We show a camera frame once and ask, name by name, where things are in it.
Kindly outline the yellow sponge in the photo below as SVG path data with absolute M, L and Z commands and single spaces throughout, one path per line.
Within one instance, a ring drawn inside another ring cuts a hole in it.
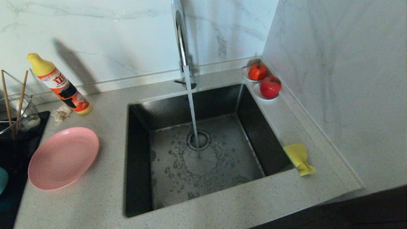
M 286 155 L 297 169 L 301 177 L 314 174 L 317 172 L 313 166 L 309 165 L 307 162 L 308 154 L 307 148 L 302 143 L 296 143 L 291 145 L 286 145 L 283 147 Z

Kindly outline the clear glass pot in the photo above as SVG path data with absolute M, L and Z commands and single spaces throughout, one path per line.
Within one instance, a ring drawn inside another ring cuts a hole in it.
M 36 109 L 32 95 L 24 95 L 22 105 L 22 117 L 19 120 L 19 132 L 16 134 L 17 113 L 19 106 L 20 95 L 9 95 L 9 106 L 12 117 L 12 128 L 15 132 L 15 140 L 23 139 L 29 132 L 34 131 L 41 123 L 39 112 Z M 0 99 L 0 141 L 12 141 L 11 130 L 9 128 L 8 117 L 6 112 L 5 98 Z

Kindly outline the round metal drain strainer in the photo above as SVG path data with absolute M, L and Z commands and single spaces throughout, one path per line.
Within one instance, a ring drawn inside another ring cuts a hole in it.
M 195 135 L 194 131 L 189 133 L 187 137 L 187 145 L 195 151 L 205 150 L 210 145 L 211 137 L 208 132 L 202 129 L 197 129 L 196 132 L 197 135 Z

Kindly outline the crumpled white tissue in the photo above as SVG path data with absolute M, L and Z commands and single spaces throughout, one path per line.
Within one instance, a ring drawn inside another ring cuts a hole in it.
M 52 116 L 55 120 L 55 126 L 61 125 L 61 123 L 64 121 L 65 118 L 70 116 L 70 114 L 73 112 L 73 109 L 66 104 L 61 105 L 57 109 L 53 110 L 50 113 L 50 116 Z

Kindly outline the brown wooden chopstick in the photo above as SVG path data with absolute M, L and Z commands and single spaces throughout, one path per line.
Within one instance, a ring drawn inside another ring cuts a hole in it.
M 22 105 L 23 105 L 23 101 L 24 101 L 24 94 L 25 94 L 25 89 L 26 89 L 28 73 L 29 73 L 29 71 L 25 71 L 24 81 L 23 81 L 22 89 L 21 89 L 21 93 L 20 93 L 18 113 L 17 113 L 17 119 L 16 119 L 16 121 L 17 121 L 16 134 L 19 132 L 19 126 L 20 126 L 19 120 L 22 117 Z

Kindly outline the chrome kitchen faucet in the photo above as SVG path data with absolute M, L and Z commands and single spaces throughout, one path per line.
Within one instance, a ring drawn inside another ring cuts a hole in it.
M 181 80 L 174 80 L 178 84 L 186 86 L 186 77 L 188 76 L 191 82 L 191 88 L 195 89 L 195 83 L 192 72 L 184 73 L 186 67 L 191 67 L 191 59 L 189 55 L 189 47 L 187 40 L 187 30 L 185 25 L 185 16 L 182 6 L 182 0 L 171 0 L 172 15 L 174 20 L 175 34 L 177 39 L 177 48 L 179 53 L 179 69 L 182 74 Z

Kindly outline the running water stream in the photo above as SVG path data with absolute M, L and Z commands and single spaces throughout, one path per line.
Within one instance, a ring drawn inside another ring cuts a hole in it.
M 195 136 L 195 148 L 197 149 L 198 152 L 200 152 L 199 135 L 198 135 L 196 119 L 195 119 L 194 103 L 193 103 L 193 98 L 192 98 L 192 84 L 191 84 L 189 66 L 182 65 L 182 70 L 183 70 L 183 75 L 185 77 L 185 83 L 186 83 L 186 88 L 187 88 L 187 93 L 188 93 L 188 100 L 189 100 L 190 112 L 191 112 L 191 117 L 192 117 L 192 125 L 193 125 L 194 136 Z

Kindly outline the yellow-capped orange dish soap bottle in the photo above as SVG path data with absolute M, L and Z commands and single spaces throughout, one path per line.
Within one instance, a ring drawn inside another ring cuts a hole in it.
M 76 113 L 85 115 L 93 110 L 89 101 L 64 76 L 51 61 L 44 60 L 37 53 L 29 53 L 27 60 L 31 63 L 32 72 L 55 95 Z

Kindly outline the red apple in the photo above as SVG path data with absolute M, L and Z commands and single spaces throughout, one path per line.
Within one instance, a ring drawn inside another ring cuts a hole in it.
M 278 97 L 281 88 L 281 81 L 279 80 L 279 78 L 274 76 L 266 77 L 260 83 L 260 93 L 262 96 L 268 99 L 274 99 Z

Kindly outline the teal bowl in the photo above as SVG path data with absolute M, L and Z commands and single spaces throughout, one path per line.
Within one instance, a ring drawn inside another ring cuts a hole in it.
M 8 172 L 4 168 L 0 167 L 0 195 L 6 189 L 8 181 L 9 181 Z

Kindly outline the pink plate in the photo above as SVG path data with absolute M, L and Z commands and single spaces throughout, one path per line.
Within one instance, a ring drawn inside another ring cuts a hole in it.
M 77 181 L 96 160 L 100 141 L 94 131 L 72 127 L 52 135 L 35 151 L 28 168 L 33 186 L 59 190 Z

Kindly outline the orange-red tomato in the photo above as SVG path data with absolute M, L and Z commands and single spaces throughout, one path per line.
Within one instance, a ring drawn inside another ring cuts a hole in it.
M 259 81 L 263 80 L 267 75 L 268 69 L 265 64 L 258 60 L 253 64 L 248 72 L 248 77 L 250 80 Z

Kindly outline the small white dish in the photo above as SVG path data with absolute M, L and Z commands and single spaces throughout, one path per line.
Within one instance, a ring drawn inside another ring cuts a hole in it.
M 273 101 L 279 97 L 279 94 L 277 94 L 277 96 L 273 97 L 273 98 L 267 98 L 267 97 L 263 96 L 263 94 L 260 91 L 260 83 L 257 83 L 254 85 L 253 92 L 256 95 L 256 97 L 258 97 L 262 101 Z
M 260 80 L 252 80 L 250 77 L 249 77 L 249 71 L 250 71 L 250 66 L 248 66 L 248 67 L 245 67 L 245 68 L 243 68 L 242 69 L 242 75 L 243 75 L 243 77 L 244 77 L 244 79 L 246 79 L 248 82 L 252 82 L 252 83 L 259 83 L 259 82 L 261 82 L 263 79 L 260 79 Z

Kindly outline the stainless steel sink basin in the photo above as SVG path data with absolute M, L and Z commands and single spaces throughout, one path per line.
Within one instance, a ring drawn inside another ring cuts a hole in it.
M 293 168 L 244 84 L 192 93 L 200 152 L 187 95 L 128 106 L 125 210 L 135 217 Z

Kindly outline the black cooktop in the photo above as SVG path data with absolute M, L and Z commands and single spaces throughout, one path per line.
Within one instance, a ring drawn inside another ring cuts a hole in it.
M 11 136 L 0 136 L 0 168 L 8 174 L 8 182 L 0 194 L 0 229 L 13 229 L 28 180 L 29 162 L 40 145 L 50 116 L 49 111 L 39 113 L 39 126 L 20 132 L 15 141 Z

